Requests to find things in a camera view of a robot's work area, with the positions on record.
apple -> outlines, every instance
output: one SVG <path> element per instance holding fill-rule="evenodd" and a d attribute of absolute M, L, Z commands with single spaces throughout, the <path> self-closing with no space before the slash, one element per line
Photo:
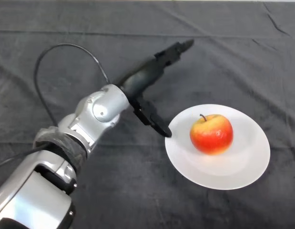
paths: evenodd
<path fill-rule="evenodd" d="M 229 120 L 220 115 L 212 114 L 197 120 L 190 131 L 193 145 L 208 155 L 223 153 L 233 141 L 233 128 Z"/>

white plate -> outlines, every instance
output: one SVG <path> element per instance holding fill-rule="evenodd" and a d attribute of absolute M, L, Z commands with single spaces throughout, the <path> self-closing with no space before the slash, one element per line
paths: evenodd
<path fill-rule="evenodd" d="M 199 152 L 190 140 L 190 129 L 199 115 L 219 114 L 229 119 L 234 139 L 223 154 Z M 167 155 L 174 167 L 190 181 L 209 188 L 229 190 L 255 182 L 266 170 L 270 146 L 261 127 L 233 108 L 204 104 L 179 113 L 170 123 L 173 136 L 165 139 Z"/>

black cable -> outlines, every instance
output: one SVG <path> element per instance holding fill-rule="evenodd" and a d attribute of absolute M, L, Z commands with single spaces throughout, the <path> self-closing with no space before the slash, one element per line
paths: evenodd
<path fill-rule="evenodd" d="M 81 49 L 81 50 L 83 50 L 84 52 L 86 52 L 87 54 L 89 54 L 89 55 L 94 59 L 94 61 L 96 62 L 96 64 L 99 66 L 99 69 L 100 69 L 100 71 L 102 72 L 103 77 L 104 77 L 105 80 L 106 80 L 106 83 L 107 83 L 107 84 L 110 84 L 110 81 L 109 81 L 109 79 L 108 79 L 108 77 L 107 77 L 105 71 L 103 70 L 103 68 L 102 68 L 102 66 L 101 66 L 101 64 L 100 64 L 100 62 L 99 62 L 98 59 L 97 59 L 97 58 L 96 58 L 91 52 L 89 52 L 87 49 L 85 49 L 85 48 L 83 48 L 83 47 L 81 47 L 81 46 L 79 46 L 79 45 L 76 45 L 76 44 L 70 44 L 70 43 L 61 43 L 61 44 L 57 44 L 57 45 L 51 46 L 50 48 L 45 49 L 45 50 L 39 55 L 39 57 L 37 58 L 37 61 L 36 61 L 36 63 L 35 63 L 35 67 L 34 67 L 34 75 L 33 75 L 33 79 L 34 79 L 34 84 L 35 84 L 36 92 L 37 92 L 37 94 L 38 94 L 38 96 L 39 96 L 39 98 L 40 98 L 40 100 L 41 100 L 41 103 L 42 103 L 43 107 L 46 109 L 46 111 L 47 111 L 47 113 L 48 113 L 50 119 L 52 120 L 54 126 L 58 126 L 58 123 L 57 123 L 57 121 L 56 121 L 56 119 L 55 119 L 55 117 L 54 117 L 52 111 L 49 109 L 49 107 L 48 107 L 46 101 L 44 100 L 44 98 L 43 98 L 43 96 L 42 96 L 42 94 L 41 94 L 40 88 L 39 88 L 39 86 L 38 86 L 38 70 L 39 70 L 39 66 L 40 66 L 41 61 L 42 61 L 42 59 L 44 58 L 44 56 L 45 56 L 49 51 L 51 51 L 52 49 L 57 48 L 57 47 L 60 47 L 60 46 L 71 46 L 71 47 L 74 47 L 74 48 Z"/>
<path fill-rule="evenodd" d="M 40 66 L 40 64 L 41 64 L 41 61 L 42 61 L 42 59 L 44 58 L 44 56 L 45 56 L 50 50 L 52 50 L 52 49 L 54 49 L 54 48 L 56 48 L 56 47 L 60 47 L 60 46 L 71 46 L 71 47 L 75 47 L 75 48 L 81 49 L 81 50 L 83 50 L 84 52 L 86 52 L 87 54 L 89 54 L 89 55 L 94 59 L 94 61 L 96 62 L 96 64 L 98 65 L 98 67 L 99 67 L 99 69 L 100 69 L 100 71 L 101 71 L 103 77 L 104 77 L 105 80 L 106 80 L 106 83 L 107 83 L 107 84 L 110 84 L 110 81 L 109 81 L 109 79 L 108 79 L 108 77 L 107 77 L 105 71 L 103 70 L 103 68 L 102 68 L 102 66 L 101 66 L 101 63 L 100 63 L 100 62 L 98 61 L 98 59 L 97 59 L 97 58 L 96 58 L 91 52 L 89 52 L 87 49 L 85 49 L 85 48 L 83 48 L 83 47 L 81 47 L 81 46 L 79 46 L 79 45 L 76 45 L 76 44 L 70 44 L 70 43 L 61 43 L 61 44 L 57 44 L 57 45 L 51 46 L 50 48 L 45 49 L 45 50 L 39 55 L 39 57 L 37 58 L 37 61 L 36 61 L 35 66 L 34 66 L 33 79 L 34 79 L 34 85 L 35 85 L 35 89 L 36 89 L 36 92 L 37 92 L 37 94 L 38 94 L 38 97 L 40 98 L 41 103 L 42 103 L 43 107 L 46 109 L 46 111 L 47 111 L 47 113 L 48 113 L 50 119 L 52 120 L 54 126 L 58 126 L 58 123 L 57 123 L 57 121 L 56 121 L 56 119 L 55 119 L 55 117 L 54 117 L 52 111 L 51 111 L 50 108 L 48 107 L 48 105 L 47 105 L 45 99 L 43 98 L 43 96 L 42 96 L 42 94 L 41 94 L 41 91 L 40 91 L 40 88 L 39 88 L 39 85 L 38 85 L 38 71 L 39 71 L 39 66 Z M 22 158 L 22 157 L 24 157 L 24 156 L 27 156 L 27 155 L 30 155 L 30 154 L 32 154 L 32 153 L 38 152 L 38 151 L 40 151 L 40 150 L 43 150 L 43 149 L 45 149 L 48 145 L 49 145 L 49 143 L 46 143 L 46 144 L 43 144 L 43 145 L 41 145 L 41 146 L 39 146 L 39 147 L 37 147 L 37 148 L 31 149 L 31 150 L 29 150 L 29 151 L 27 151 L 27 152 L 23 152 L 23 153 L 20 153 L 20 154 L 15 155 L 15 156 L 9 157 L 8 159 L 6 159 L 6 160 L 4 160 L 4 161 L 2 161 L 2 162 L 0 163 L 0 167 L 2 167 L 2 166 L 5 165 L 6 163 L 8 163 L 8 162 L 10 162 L 10 161 L 12 161 L 12 160 L 14 160 L 14 159 Z"/>
<path fill-rule="evenodd" d="M 0 163 L 0 167 L 3 166 L 3 165 L 5 165 L 6 163 L 12 161 L 12 160 L 15 160 L 15 159 L 18 159 L 18 158 L 22 158 L 23 156 L 30 155 L 30 154 L 35 153 L 35 152 L 37 152 L 37 151 L 41 151 L 41 150 L 45 149 L 47 146 L 49 146 L 49 143 L 43 144 L 43 145 L 41 145 L 41 146 L 39 146 L 39 147 L 36 147 L 36 148 L 34 148 L 34 149 L 31 149 L 31 150 L 29 150 L 29 151 L 27 151 L 27 152 L 23 152 L 23 153 L 20 153 L 20 154 L 17 154 L 17 155 L 11 156 L 11 157 L 9 157 L 8 159 L 2 161 L 2 162 Z"/>

black wrap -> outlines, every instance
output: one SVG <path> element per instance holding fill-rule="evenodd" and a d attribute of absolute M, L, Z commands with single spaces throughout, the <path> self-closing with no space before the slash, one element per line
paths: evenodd
<path fill-rule="evenodd" d="M 41 129 L 35 137 L 34 146 L 39 146 L 45 142 L 53 143 L 47 150 L 66 159 L 73 166 L 76 173 L 79 173 L 87 158 L 86 151 L 81 145 L 54 126 Z"/>

dark table cover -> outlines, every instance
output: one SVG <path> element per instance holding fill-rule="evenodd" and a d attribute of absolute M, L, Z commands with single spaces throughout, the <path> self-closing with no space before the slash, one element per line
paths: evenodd
<path fill-rule="evenodd" d="M 190 38 L 194 47 L 145 97 L 167 123 L 198 104 L 249 115 L 269 139 L 266 172 L 237 190 L 196 185 L 174 169 L 164 138 L 129 109 L 78 177 L 74 228 L 295 228 L 295 3 L 0 1 L 0 161 L 51 125 L 32 81 L 43 49 L 82 45 L 114 80 Z M 61 48 L 45 58 L 40 83 L 61 119 L 104 80 L 86 54 Z M 0 169 L 0 185 L 18 163 Z"/>

